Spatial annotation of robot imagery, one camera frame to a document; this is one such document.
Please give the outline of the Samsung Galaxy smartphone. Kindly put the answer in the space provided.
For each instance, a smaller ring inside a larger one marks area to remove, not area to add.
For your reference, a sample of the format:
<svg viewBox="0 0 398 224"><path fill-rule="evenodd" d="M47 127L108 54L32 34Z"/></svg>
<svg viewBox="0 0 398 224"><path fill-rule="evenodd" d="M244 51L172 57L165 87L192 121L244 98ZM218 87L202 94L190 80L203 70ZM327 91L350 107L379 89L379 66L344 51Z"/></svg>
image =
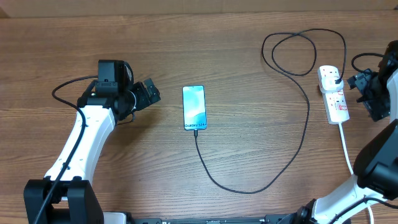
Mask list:
<svg viewBox="0 0 398 224"><path fill-rule="evenodd" d="M204 86L184 86L182 88L182 98L184 129L187 131L206 129L207 120Z"/></svg>

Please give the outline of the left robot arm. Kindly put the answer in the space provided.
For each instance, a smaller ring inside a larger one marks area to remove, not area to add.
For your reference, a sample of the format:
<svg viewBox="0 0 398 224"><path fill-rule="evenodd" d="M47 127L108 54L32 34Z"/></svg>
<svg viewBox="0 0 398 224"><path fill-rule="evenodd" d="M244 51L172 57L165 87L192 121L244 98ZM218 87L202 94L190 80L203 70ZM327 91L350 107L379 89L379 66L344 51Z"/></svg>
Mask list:
<svg viewBox="0 0 398 224"><path fill-rule="evenodd" d="M98 74L77 103L74 127L53 166L42 179L24 188L29 223L134 223L129 212L105 212L92 188L93 176L105 141L128 116L160 101L148 78L135 82L123 60L99 60Z"/></svg>

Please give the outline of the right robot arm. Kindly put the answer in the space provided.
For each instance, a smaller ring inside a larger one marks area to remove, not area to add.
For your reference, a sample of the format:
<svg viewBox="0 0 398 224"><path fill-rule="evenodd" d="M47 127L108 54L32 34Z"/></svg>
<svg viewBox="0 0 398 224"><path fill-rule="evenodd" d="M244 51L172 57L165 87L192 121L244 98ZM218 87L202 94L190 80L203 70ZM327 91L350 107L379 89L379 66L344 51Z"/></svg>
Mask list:
<svg viewBox="0 0 398 224"><path fill-rule="evenodd" d="M351 177L332 193L313 199L280 223L350 223L351 217L375 203L390 206L397 198L397 41L381 54L379 70L358 70L347 82L358 89L373 121L389 124L359 152Z"/></svg>

